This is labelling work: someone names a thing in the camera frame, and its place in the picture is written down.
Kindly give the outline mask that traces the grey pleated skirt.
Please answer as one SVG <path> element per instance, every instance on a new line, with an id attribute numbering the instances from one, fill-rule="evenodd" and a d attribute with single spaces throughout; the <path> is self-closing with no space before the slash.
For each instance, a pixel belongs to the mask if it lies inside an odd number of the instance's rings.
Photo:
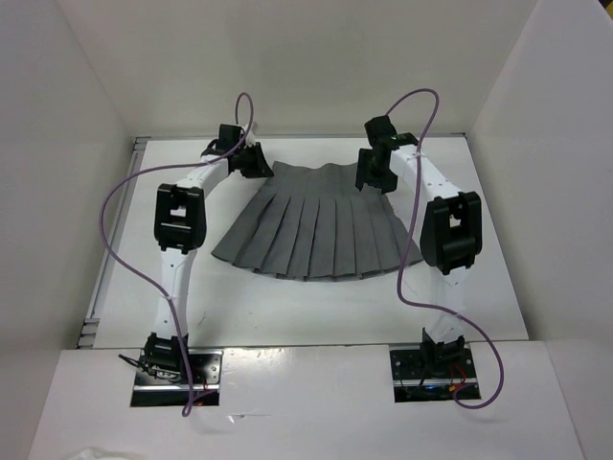
<path id="1" fill-rule="evenodd" d="M 363 279 L 422 257 L 388 197 L 356 189 L 356 166 L 275 162 L 213 249 L 237 268 L 287 280 Z"/>

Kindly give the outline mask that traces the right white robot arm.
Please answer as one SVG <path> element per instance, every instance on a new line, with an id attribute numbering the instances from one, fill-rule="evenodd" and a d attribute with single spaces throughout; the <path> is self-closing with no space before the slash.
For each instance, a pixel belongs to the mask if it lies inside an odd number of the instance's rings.
<path id="1" fill-rule="evenodd" d="M 431 377 L 442 376 L 464 354 L 461 310 L 467 271 L 483 247 L 482 201 L 475 192 L 463 192 L 422 153 L 411 133 L 370 134 L 370 146 L 358 153 L 355 186 L 397 189 L 403 181 L 419 194 L 411 217 L 417 235 L 412 238 L 430 272 L 416 289 L 425 303 L 444 310 L 431 314 L 422 330 L 420 366 Z"/>

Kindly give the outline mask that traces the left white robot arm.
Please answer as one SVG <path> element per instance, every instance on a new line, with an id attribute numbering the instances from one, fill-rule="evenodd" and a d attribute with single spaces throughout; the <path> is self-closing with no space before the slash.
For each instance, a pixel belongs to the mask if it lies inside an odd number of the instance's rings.
<path id="1" fill-rule="evenodd" d="M 193 262 L 207 234 L 205 200 L 234 172 L 249 179 L 273 175 L 260 142 L 249 142 L 228 158 L 218 146 L 215 141 L 205 149 L 201 164 L 184 178 L 157 190 L 154 238 L 161 250 L 163 292 L 141 362 L 150 374 L 172 383 L 185 382 L 191 371 L 187 300 Z"/>

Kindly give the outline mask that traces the white crumpled plastic bag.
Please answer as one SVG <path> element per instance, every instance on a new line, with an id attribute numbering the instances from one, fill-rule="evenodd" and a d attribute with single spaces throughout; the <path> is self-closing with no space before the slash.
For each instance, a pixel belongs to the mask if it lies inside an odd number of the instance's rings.
<path id="1" fill-rule="evenodd" d="M 141 459 L 141 455 L 132 452 L 88 447 L 70 453 L 66 458 L 68 460 L 136 460 Z"/>

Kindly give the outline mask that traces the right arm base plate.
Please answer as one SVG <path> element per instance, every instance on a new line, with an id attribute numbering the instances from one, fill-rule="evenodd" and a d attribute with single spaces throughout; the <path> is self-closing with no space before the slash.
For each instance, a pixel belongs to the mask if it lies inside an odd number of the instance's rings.
<path id="1" fill-rule="evenodd" d="M 389 358 L 396 403 L 452 401 L 456 390 L 460 401 L 481 399 L 468 347 L 455 361 L 428 367 L 418 345 L 391 347 Z"/>

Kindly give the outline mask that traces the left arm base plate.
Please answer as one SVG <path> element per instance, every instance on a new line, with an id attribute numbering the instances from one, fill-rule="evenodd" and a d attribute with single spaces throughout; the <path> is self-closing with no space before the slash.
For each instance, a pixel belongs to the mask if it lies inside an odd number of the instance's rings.
<path id="1" fill-rule="evenodd" d="M 189 355 L 195 393 L 193 405 L 218 406 L 224 352 L 221 349 L 190 349 Z M 136 368 L 131 407 L 184 406 L 188 402 L 189 385 L 185 376 L 161 368 L 147 370 L 142 356 L 139 359 L 122 356 L 122 359 Z"/>

